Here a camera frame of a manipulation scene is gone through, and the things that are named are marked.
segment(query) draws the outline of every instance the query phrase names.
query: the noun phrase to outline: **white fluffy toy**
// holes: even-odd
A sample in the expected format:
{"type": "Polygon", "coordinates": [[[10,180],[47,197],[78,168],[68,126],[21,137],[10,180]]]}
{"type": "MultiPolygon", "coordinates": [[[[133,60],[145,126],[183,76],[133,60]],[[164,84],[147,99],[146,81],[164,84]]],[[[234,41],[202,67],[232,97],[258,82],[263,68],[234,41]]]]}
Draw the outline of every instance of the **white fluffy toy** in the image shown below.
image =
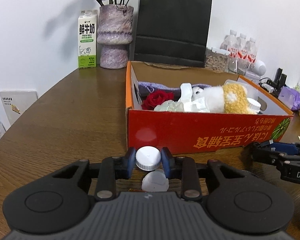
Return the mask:
{"type": "Polygon", "coordinates": [[[249,109],[247,89],[237,83],[201,89],[193,88],[192,101],[204,98],[205,105],[211,113],[257,114],[249,109]]]}

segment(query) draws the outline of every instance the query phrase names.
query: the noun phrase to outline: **orange cardboard box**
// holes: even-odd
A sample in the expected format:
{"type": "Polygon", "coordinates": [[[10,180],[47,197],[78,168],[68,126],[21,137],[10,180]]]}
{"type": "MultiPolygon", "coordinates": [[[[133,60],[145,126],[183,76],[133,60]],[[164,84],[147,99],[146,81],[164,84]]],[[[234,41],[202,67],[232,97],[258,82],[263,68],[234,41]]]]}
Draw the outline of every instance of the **orange cardboard box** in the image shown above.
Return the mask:
{"type": "Polygon", "coordinates": [[[216,151],[246,146],[251,142],[279,141],[293,116],[278,99],[243,76],[215,73],[204,68],[128,62],[126,75],[126,122],[128,147],[168,147],[172,154],[216,151]],[[252,86],[262,114],[213,114],[142,110],[138,81],[168,87],[182,83],[223,85],[231,79],[252,86]]]}

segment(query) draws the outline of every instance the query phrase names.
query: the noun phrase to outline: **red rose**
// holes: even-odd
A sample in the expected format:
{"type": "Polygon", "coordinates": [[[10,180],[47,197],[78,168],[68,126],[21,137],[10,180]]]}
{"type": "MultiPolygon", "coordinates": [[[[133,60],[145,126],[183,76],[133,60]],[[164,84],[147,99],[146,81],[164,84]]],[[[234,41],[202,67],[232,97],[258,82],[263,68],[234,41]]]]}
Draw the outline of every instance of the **red rose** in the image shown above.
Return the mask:
{"type": "Polygon", "coordinates": [[[166,93],[162,90],[157,90],[147,96],[146,100],[143,101],[142,109],[153,110],[156,106],[161,105],[163,102],[173,100],[173,93],[166,93]]]}

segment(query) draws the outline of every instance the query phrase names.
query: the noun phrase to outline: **purple bag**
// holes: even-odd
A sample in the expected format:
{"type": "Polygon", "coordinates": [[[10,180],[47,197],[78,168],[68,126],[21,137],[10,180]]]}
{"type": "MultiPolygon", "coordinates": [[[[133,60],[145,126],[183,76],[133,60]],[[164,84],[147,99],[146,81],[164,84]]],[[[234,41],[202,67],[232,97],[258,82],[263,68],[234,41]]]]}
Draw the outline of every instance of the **purple bag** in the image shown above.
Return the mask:
{"type": "Polygon", "coordinates": [[[282,87],[278,99],[292,111],[300,110],[300,93],[290,87],[282,87]]]}

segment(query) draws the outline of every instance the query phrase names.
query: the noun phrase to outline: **watermelon image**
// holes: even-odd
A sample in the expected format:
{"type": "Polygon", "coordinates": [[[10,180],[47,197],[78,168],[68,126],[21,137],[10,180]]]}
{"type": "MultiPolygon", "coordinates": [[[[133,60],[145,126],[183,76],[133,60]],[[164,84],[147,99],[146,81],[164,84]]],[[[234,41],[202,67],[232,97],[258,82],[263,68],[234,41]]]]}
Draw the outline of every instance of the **watermelon image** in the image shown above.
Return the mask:
{"type": "Polygon", "coordinates": [[[274,129],[271,139],[272,140],[277,140],[283,133],[286,131],[290,124],[290,118],[284,119],[279,125],[274,129]]]}

